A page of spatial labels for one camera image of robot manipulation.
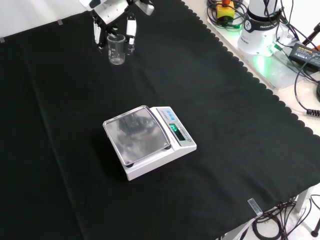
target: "table leg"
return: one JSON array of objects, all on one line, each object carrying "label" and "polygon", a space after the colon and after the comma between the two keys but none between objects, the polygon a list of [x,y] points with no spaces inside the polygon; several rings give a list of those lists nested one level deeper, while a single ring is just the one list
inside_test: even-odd
[{"label": "table leg", "polygon": [[316,224],[315,229],[311,232],[312,237],[318,237],[319,235],[319,230],[320,230],[320,219],[318,221],[318,223]]},{"label": "table leg", "polygon": [[225,237],[222,240],[237,240],[240,238],[242,233],[250,227],[250,225],[253,223],[255,219],[251,219],[250,221],[246,222],[245,224],[242,224],[241,226],[238,226],[237,228],[233,229],[232,231],[228,232]]},{"label": "table leg", "polygon": [[305,201],[310,199],[312,191],[314,190],[314,186],[310,187],[309,189],[303,191],[298,195],[298,199],[296,201],[295,210],[300,213],[301,209],[305,206]]}]

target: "black cloth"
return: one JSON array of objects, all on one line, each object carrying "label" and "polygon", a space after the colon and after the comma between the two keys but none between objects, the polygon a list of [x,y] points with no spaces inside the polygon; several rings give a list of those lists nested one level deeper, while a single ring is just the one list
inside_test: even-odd
[{"label": "black cloth", "polygon": [[[120,66],[88,13],[13,37],[88,240],[215,239],[255,217],[247,200],[265,211],[320,182],[319,137],[182,2],[154,4]],[[102,123],[141,105],[172,107],[197,150],[127,181]]]},{"label": "black cloth", "polygon": [[20,40],[0,44],[0,239],[81,240]]}]

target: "scale display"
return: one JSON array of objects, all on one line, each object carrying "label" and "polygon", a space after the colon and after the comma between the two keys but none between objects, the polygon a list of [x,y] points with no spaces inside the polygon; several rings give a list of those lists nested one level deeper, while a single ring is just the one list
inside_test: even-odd
[{"label": "scale display", "polygon": [[174,132],[174,134],[177,136],[177,138],[180,141],[185,141],[186,140],[184,138],[184,136],[182,135],[182,133],[180,132],[180,130],[177,128],[177,125],[175,125],[174,123],[169,123],[169,126],[171,127],[171,130]]}]

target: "black connector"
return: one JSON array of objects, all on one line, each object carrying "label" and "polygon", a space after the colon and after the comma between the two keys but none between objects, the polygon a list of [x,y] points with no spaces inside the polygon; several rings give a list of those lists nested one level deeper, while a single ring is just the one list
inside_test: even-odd
[{"label": "black connector", "polygon": [[320,117],[320,110],[308,109],[306,111],[306,114],[309,115],[309,116],[313,116],[313,117]]},{"label": "black connector", "polygon": [[319,70],[320,69],[320,52],[316,51],[312,48],[306,47],[304,45],[301,45],[299,43],[296,43],[293,46],[292,51],[290,52],[289,58],[294,61],[297,62],[299,64],[304,64],[306,63],[306,66],[312,68],[312,69],[316,69]]}]

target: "floor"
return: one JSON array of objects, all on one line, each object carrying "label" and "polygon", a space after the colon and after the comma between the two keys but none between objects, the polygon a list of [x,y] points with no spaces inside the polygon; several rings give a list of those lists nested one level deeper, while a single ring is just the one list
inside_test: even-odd
[{"label": "floor", "polygon": [[[312,194],[318,194],[320,195],[320,184],[316,185],[313,189]],[[320,206],[320,197],[314,197],[313,200],[315,203]],[[309,201],[306,205],[306,214],[310,209]],[[291,230],[295,227],[297,224],[298,219],[300,218],[300,214],[298,214],[296,211],[292,211],[289,217],[289,222],[287,226],[287,231]],[[316,227],[318,220],[320,219],[320,211],[317,209],[317,207],[312,204],[311,212],[309,216],[306,218],[306,220],[298,226],[290,235],[289,240],[320,240],[320,235],[318,237],[312,237],[311,231]],[[278,226],[274,221],[269,221],[265,223],[261,223],[258,225],[258,230],[261,235],[265,237],[274,237],[278,233]],[[249,231],[247,232],[244,240],[258,240],[258,238],[255,236],[255,234],[252,231],[252,227],[250,226]]]}]

